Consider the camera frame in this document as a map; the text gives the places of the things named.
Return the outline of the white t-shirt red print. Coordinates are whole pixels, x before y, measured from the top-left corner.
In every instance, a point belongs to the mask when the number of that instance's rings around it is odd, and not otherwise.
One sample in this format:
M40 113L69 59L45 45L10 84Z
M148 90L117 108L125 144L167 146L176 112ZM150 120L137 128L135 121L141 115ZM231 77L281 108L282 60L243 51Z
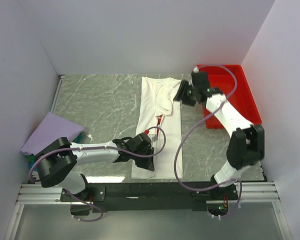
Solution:
M135 165L131 169L133 179L173 179L174 159L182 140L181 103L173 101L181 80L171 77L155 79L143 77L141 80L141 102L136 133L139 134L150 127L151 134L157 134L158 140L153 143L154 152L162 147L161 153L153 157L154 171L145 170Z

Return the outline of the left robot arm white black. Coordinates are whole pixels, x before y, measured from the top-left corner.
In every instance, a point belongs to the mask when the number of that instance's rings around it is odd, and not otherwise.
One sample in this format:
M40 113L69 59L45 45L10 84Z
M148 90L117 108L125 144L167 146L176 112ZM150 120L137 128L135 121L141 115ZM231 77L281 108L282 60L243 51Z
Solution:
M138 168L153 172L153 158L152 140L144 132L99 144L79 144L60 137L35 156L35 168L43 188L60 186L78 201L84 201L90 195L90 188L86 177L73 170L75 166L133 160Z

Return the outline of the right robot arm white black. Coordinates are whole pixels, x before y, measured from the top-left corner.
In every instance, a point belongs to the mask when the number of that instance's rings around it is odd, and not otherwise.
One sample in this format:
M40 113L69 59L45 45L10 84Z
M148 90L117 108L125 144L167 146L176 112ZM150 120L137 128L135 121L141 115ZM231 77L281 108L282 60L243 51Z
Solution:
M211 87L205 71L193 70L191 80L182 80L175 102L188 106L202 104L227 131L230 140L226 151L226 162L211 177L212 185L208 187L212 198L220 200L227 194L227 187L251 166L264 159L265 130L262 125L254 125L243 117L229 102L229 94L218 87Z

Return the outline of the red plastic bin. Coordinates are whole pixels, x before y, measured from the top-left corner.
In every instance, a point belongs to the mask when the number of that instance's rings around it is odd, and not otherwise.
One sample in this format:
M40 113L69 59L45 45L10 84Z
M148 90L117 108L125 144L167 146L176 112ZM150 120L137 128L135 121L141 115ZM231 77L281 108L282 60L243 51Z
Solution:
M203 64L198 64L197 67L201 72L207 73L208 80L212 88L219 88L226 95L233 90L235 82L228 71L217 66L204 66ZM224 67L229 69L237 80L236 91L229 98L229 102L247 120L252 122L254 125L260 125L262 123L262 119L243 68L238 64L225 64Z

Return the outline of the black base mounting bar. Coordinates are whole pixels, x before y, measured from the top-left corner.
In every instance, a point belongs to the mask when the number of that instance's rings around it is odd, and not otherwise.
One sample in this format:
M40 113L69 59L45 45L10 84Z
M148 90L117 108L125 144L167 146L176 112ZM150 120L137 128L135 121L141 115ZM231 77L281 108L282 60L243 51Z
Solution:
M147 210L206 211L208 201L238 199L236 186L217 187L205 192L190 191L177 182L90 183L81 200L104 212Z

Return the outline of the folded lavender t-shirt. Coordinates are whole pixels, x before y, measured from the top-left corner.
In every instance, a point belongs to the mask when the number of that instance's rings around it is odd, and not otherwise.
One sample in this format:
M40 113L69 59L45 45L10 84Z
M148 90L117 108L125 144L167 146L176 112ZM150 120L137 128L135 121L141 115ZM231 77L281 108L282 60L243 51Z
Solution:
M20 151L24 155L35 156L58 138L66 137L72 142L84 131L84 126L48 112Z

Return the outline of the folded green t-shirt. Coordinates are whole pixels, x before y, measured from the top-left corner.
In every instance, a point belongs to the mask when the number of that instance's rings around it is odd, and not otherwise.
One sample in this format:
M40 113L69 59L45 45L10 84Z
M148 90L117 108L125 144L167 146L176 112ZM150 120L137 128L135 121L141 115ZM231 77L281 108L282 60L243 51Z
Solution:
M84 133L81 132L72 142L80 143L81 140L83 139L83 135L84 135ZM30 163L35 162L35 156L33 154L24 154L24 156Z

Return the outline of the aluminium rail frame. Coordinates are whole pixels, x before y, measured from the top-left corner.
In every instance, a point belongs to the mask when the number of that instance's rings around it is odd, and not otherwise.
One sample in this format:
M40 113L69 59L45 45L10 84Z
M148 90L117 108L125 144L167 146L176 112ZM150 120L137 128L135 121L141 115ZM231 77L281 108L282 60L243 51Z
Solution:
M190 191L176 182L146 183L91 183L90 195L85 199L104 212L132 210L183 210L204 211L212 204L272 203L276 221L284 240L292 239L274 182L233 183L204 192ZM39 184L23 184L5 235L13 240L26 205L80 205L58 186L43 188Z

